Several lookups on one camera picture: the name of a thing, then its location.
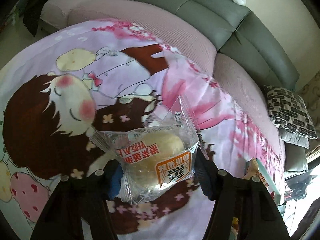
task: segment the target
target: pink blanket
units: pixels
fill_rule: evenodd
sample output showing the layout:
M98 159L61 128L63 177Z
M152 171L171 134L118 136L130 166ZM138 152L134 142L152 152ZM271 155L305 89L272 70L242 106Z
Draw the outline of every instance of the pink blanket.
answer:
M31 45L11 64L0 83L0 210L22 240L30 239L60 176L85 178L104 156L88 139L95 130L157 125L179 94L188 98L218 168L242 177L245 163L259 158L283 185L278 157L233 98L138 25L80 23ZM120 239L199 240L213 203L191 178L152 202L131 206L116 198L108 207Z

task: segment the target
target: bread roll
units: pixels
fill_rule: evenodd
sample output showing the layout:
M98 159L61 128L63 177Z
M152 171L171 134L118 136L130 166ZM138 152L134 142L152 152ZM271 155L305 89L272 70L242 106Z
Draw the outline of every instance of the bread roll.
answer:
M164 131L148 133L139 141L144 141L146 146L157 144L159 153L138 163L129 164L128 173L138 186L146 189L160 189L156 164L181 154L185 150L183 142L175 134Z

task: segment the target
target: patterned pillow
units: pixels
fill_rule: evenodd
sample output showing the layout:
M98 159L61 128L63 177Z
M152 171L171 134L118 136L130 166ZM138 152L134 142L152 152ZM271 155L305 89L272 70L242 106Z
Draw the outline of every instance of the patterned pillow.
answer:
M265 86L264 89L267 95L269 118L276 127L306 138L318 138L301 96L275 86Z

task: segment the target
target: package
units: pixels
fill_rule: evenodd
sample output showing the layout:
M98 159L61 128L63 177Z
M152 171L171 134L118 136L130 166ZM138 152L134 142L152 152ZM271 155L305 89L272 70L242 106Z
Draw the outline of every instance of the package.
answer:
M259 172L259 165L255 158L250 160L247 173L243 178L250 179L252 176L257 176L268 189L269 184L266 181L266 179L263 177L263 175Z
M124 176L119 197L140 204L155 200L193 175L199 138L185 99L179 96L161 125L129 132L96 131L90 139L110 149Z

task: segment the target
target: pink cheek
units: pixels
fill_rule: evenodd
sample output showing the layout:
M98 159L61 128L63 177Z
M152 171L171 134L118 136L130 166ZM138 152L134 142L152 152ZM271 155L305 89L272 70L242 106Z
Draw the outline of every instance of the pink cheek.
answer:
M73 84L72 76L63 75L58 79L58 81L56 83L56 87L66 88L66 87L68 87L68 86L70 86L72 84Z
M96 105L93 100L83 100L79 107L79 115L82 120L94 120Z

